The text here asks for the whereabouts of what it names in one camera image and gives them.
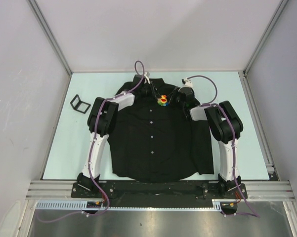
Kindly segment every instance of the white wall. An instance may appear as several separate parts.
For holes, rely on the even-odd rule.
[[[241,70],[280,0],[38,0],[74,72]]]
[[[27,2],[0,0],[0,222],[39,174],[68,80]]]
[[[276,168],[297,199],[297,0],[288,3],[249,83]]]

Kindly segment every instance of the shirt placket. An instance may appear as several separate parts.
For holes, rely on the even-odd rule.
[[[155,158],[155,147],[154,147],[154,139],[156,139],[156,134],[154,133],[155,131],[155,127],[157,125],[157,121],[156,121],[156,116],[154,116],[156,114],[156,111],[154,110],[153,106],[150,106],[148,108],[148,120],[149,120],[149,134],[148,134],[148,139],[149,139],[149,150],[150,150],[150,159],[149,159],[149,164],[150,164],[150,179],[151,182],[156,182],[157,181],[157,172],[158,169],[156,167],[156,158]]]

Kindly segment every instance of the metal floor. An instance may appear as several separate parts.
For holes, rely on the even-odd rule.
[[[282,202],[252,202],[261,218],[224,218],[218,212],[109,211],[103,216],[77,214],[52,224],[33,218],[29,237],[292,237]],[[238,212],[248,211],[240,203]],[[43,220],[69,211],[36,210]]]

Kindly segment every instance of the small black frame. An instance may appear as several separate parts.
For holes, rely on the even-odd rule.
[[[78,98],[78,103],[77,103],[76,105],[74,105],[74,101],[75,101],[77,98]],[[81,104],[85,104],[85,105],[87,105],[87,108],[86,108],[84,111],[83,111],[83,110],[79,110],[79,107],[80,107]],[[75,95],[75,97],[71,100],[70,105],[71,105],[71,107],[73,107],[73,109],[74,109],[75,111],[78,111],[78,112],[80,112],[80,113],[82,113],[82,114],[87,113],[88,109],[89,109],[90,106],[91,106],[91,104],[82,101],[82,100],[80,99],[80,97],[79,97],[78,94]]]

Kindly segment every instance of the black mounting plate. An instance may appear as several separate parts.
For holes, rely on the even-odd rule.
[[[241,197],[241,194],[239,193],[239,190],[236,187],[223,194],[218,191],[218,183],[203,183],[202,188],[204,199],[236,199],[236,192]],[[240,188],[245,198],[248,198],[245,184],[241,184]]]
[[[218,184],[209,184],[208,181],[178,181],[170,183],[142,183],[137,181],[102,180],[100,187],[110,199],[112,207],[135,208],[201,208],[213,207],[212,199],[235,199],[235,192],[229,196],[220,196],[218,191],[208,191],[205,188],[215,189]],[[88,191],[73,184],[72,198],[102,198],[102,194]]]

